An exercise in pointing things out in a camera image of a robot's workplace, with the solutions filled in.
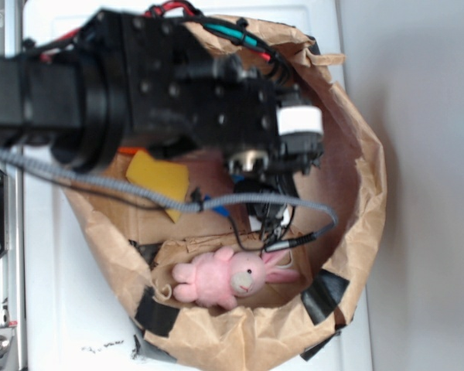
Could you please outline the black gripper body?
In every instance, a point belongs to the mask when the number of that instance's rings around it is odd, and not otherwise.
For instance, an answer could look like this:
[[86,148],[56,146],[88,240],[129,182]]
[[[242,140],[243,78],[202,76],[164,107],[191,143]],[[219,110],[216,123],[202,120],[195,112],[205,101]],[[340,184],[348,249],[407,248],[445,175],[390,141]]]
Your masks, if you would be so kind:
[[176,67],[185,120],[174,156],[218,151],[242,177],[237,192],[296,196],[293,175],[306,175],[324,149],[321,112],[296,87],[279,87],[233,57]]

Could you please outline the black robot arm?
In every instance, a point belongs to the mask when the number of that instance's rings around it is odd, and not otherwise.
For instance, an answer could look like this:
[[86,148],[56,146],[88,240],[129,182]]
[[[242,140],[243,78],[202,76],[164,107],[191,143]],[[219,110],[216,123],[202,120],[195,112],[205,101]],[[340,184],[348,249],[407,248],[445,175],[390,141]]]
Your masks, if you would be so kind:
[[87,174],[123,146],[165,160],[216,150],[259,184],[239,203],[298,205],[292,176],[323,152],[318,111],[247,27],[196,9],[103,9],[71,35],[0,57],[0,159],[15,145],[47,146]]

